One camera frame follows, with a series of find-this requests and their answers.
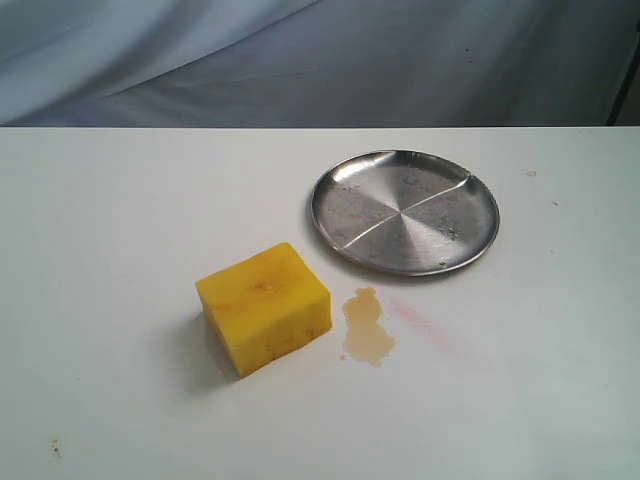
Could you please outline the black stand pole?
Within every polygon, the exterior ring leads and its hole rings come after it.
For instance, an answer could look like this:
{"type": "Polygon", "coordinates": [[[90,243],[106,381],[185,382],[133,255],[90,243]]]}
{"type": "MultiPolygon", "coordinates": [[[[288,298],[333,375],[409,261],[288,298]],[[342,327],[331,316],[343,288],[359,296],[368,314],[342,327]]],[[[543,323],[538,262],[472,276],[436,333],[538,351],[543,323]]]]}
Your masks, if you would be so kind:
{"type": "Polygon", "coordinates": [[[614,97],[608,116],[606,118],[606,122],[605,122],[606,127],[612,127],[618,121],[620,113],[623,110],[625,101],[627,100],[627,97],[631,90],[633,81],[638,72],[638,69],[639,69],[639,25],[636,25],[634,49],[626,65],[624,74],[622,75],[621,80],[619,81],[618,88],[616,90],[616,95],[614,97]]]}

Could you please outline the brown liquid spill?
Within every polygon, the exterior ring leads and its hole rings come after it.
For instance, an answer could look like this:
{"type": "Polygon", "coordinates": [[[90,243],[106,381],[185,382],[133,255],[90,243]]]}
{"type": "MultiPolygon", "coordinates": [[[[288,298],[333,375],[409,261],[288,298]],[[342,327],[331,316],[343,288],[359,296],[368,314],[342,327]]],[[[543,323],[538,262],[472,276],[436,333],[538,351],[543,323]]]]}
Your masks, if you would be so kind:
{"type": "Polygon", "coordinates": [[[344,303],[342,313],[346,333],[340,360],[351,358],[381,368],[395,348],[396,339],[381,324],[383,309],[375,289],[371,286],[357,288],[344,303]]]}

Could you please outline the round steel plate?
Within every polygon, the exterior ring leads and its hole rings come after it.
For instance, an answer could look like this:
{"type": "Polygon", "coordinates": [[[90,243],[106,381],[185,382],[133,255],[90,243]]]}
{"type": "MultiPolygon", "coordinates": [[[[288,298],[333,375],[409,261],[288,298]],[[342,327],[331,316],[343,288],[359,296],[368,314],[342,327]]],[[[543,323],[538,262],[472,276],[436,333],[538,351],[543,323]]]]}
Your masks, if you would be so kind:
{"type": "Polygon", "coordinates": [[[499,207],[471,171],[439,156],[381,150],[342,161],[310,194],[318,236],[377,273],[424,277],[462,269],[495,241],[499,207]]]}

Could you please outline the yellow sponge block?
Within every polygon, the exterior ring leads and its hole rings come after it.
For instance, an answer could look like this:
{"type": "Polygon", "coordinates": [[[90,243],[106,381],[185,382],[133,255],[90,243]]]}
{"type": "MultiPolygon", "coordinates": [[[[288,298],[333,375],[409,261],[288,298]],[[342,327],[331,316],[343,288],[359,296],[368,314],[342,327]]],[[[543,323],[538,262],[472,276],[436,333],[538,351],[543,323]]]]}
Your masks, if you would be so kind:
{"type": "Polygon", "coordinates": [[[204,314],[241,378],[333,326],[328,289],[287,242],[195,286],[204,314]]]}

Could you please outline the white backdrop cloth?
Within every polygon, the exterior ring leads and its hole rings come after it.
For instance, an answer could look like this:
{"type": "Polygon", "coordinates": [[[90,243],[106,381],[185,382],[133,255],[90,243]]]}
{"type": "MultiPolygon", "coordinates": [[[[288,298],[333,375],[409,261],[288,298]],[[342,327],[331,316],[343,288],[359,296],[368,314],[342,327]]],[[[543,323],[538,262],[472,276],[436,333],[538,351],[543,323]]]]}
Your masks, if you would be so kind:
{"type": "Polygon", "coordinates": [[[5,126],[603,125],[635,1],[5,1],[5,126]]]}

